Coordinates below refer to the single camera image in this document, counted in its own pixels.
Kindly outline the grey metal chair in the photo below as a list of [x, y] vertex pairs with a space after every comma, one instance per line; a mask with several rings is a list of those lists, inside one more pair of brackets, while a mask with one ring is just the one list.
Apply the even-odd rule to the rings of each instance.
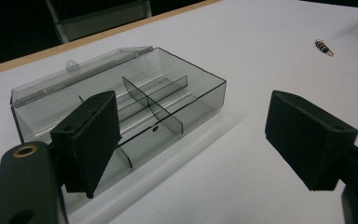
[[152, 16], [149, 0], [44, 1], [62, 43]]

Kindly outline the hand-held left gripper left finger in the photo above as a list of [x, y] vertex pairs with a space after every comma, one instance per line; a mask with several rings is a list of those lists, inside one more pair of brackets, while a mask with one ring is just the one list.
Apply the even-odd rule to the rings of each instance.
[[114, 91], [91, 96], [50, 131], [68, 192], [94, 197], [120, 140]]

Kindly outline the clear plastic compartment box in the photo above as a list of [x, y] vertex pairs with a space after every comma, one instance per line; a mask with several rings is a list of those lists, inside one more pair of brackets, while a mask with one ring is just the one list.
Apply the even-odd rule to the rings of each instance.
[[[50, 131], [93, 95], [114, 91], [120, 140], [94, 195], [151, 160], [223, 106], [226, 81], [160, 48], [116, 49], [15, 88], [11, 110], [23, 143], [52, 145]], [[88, 200], [68, 192], [74, 211]]]

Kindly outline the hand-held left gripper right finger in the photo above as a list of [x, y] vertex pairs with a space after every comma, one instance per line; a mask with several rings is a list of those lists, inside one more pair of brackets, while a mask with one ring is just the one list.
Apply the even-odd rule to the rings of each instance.
[[308, 189], [332, 190], [340, 157], [358, 131], [298, 95], [274, 91], [265, 134]]

